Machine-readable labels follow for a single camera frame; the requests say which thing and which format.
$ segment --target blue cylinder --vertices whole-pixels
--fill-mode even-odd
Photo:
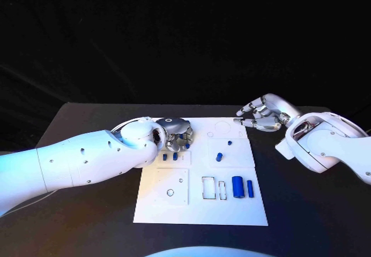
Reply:
[[[244,180],[240,176],[233,177],[233,186],[234,186],[234,198],[244,198]]]
[[[247,181],[247,191],[249,191],[249,197],[253,198],[254,190],[253,190],[253,181],[252,180]]]
[[[221,160],[223,160],[223,154],[218,153],[218,155],[217,155],[217,161],[220,162]]]

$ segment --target dark curtain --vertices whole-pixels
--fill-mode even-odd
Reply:
[[[246,105],[276,93],[368,129],[368,23],[340,2],[2,0],[0,150],[35,146],[67,102]]]

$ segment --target robotic hand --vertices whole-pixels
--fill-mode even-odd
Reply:
[[[23,201],[61,188],[99,183],[152,164],[163,147],[192,143],[189,121],[150,117],[112,131],[78,135],[51,146],[0,156],[0,216]]]
[[[331,112],[304,115],[275,94],[253,100],[237,115],[249,111],[256,119],[236,118],[236,123],[267,132],[278,131],[282,124],[288,127],[286,137],[276,145],[286,159],[296,157],[318,173],[342,161],[358,178],[371,184],[371,137],[348,119]]]

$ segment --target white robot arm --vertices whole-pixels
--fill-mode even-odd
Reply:
[[[191,142],[189,121],[174,118],[155,122],[143,117],[112,131],[91,132],[0,156],[0,216],[41,194],[99,183],[150,165],[163,145],[178,152]]]
[[[371,184],[371,137],[348,119],[331,112],[304,115],[275,94],[256,99],[237,115],[249,111],[256,119],[236,118],[236,123],[267,132],[279,130],[282,124],[288,127],[286,137],[276,145],[286,159],[296,157],[318,173],[342,161]]]

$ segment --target black table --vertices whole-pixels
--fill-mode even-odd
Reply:
[[[239,108],[68,103],[38,147],[136,117],[231,117]],[[140,169],[132,169],[101,183],[60,190],[0,218],[0,256],[145,256],[187,246],[276,256],[370,256],[371,186],[344,164],[318,174],[288,161],[275,149],[283,133],[249,129],[267,227],[133,223]]]

